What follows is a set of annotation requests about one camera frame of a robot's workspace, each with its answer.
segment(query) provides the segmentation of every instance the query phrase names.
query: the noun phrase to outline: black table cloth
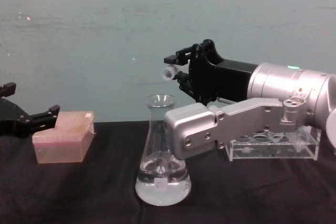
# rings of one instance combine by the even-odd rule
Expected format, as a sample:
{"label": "black table cloth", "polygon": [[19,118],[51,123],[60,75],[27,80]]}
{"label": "black table cloth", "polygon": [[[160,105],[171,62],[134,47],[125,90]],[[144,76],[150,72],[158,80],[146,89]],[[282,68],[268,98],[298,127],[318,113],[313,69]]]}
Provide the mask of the black table cloth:
{"label": "black table cloth", "polygon": [[336,156],[229,162],[224,151],[186,161],[192,181],[179,204],[142,202],[134,185],[148,122],[96,123],[82,163],[37,164],[31,139],[0,137],[3,223],[336,223]]}

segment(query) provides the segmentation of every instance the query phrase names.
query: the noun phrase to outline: erlenmeyer flask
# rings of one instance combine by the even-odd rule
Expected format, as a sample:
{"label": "erlenmeyer flask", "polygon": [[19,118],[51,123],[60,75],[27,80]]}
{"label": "erlenmeyer flask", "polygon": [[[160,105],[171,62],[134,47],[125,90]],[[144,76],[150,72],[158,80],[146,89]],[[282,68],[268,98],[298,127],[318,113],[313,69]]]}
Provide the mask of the erlenmeyer flask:
{"label": "erlenmeyer flask", "polygon": [[191,190],[185,162],[174,157],[165,141],[163,118],[175,106],[175,97],[153,95],[146,104],[150,110],[149,131],[135,190],[148,204],[169,206],[183,200]]}

